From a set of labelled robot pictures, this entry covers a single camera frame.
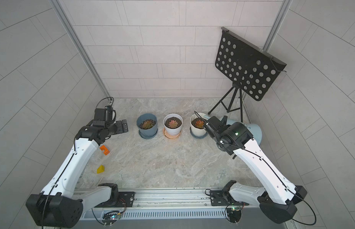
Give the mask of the light green watering can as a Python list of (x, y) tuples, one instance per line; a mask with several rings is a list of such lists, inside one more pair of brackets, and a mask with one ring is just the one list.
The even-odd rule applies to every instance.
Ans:
[[(198, 113), (202, 118), (208, 120), (210, 119), (211, 117), (205, 113)], [(232, 119), (228, 119), (227, 120), (227, 125), (232, 125), (234, 124), (235, 122), (238, 122), (236, 120), (232, 120)], [(257, 141), (257, 143), (260, 145), (261, 144), (261, 141), (262, 141), (262, 130), (261, 128), (257, 125), (257, 124), (245, 124), (245, 123), (242, 123), (245, 125), (245, 127), (252, 133), (254, 139)]]

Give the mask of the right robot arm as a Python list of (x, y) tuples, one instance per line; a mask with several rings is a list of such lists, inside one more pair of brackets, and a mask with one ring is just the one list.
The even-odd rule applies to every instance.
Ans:
[(296, 204), (304, 201), (307, 191), (289, 181), (270, 161), (244, 124), (227, 124), (213, 116), (204, 122), (204, 129), (216, 142), (218, 149), (230, 156), (239, 157), (251, 169), (262, 184), (261, 187), (242, 185), (234, 180), (222, 189), (222, 197), (228, 205), (240, 202), (259, 207), (271, 221), (281, 224), (293, 219)]

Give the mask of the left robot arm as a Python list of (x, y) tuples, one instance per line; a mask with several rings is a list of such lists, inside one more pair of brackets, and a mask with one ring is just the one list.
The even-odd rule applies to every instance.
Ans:
[(88, 210), (101, 205), (123, 208), (117, 184), (104, 183), (78, 197), (74, 191), (90, 157), (112, 135), (128, 132), (127, 121), (117, 121), (112, 106), (97, 108), (94, 118), (75, 135), (73, 146), (54, 177), (39, 194), (31, 194), (25, 206), (37, 226), (72, 228)]

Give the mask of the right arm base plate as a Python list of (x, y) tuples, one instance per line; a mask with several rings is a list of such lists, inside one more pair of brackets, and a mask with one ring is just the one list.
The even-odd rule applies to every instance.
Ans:
[(209, 197), (212, 206), (249, 206), (248, 203), (242, 201), (235, 201), (228, 192), (223, 192), (221, 190), (211, 190), (206, 189), (204, 191), (205, 195)]

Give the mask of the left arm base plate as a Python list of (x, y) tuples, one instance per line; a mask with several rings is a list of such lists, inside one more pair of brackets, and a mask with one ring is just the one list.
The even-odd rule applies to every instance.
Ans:
[(133, 207), (135, 192), (119, 192), (117, 198), (112, 197), (110, 200), (96, 206), (96, 208), (131, 208)]

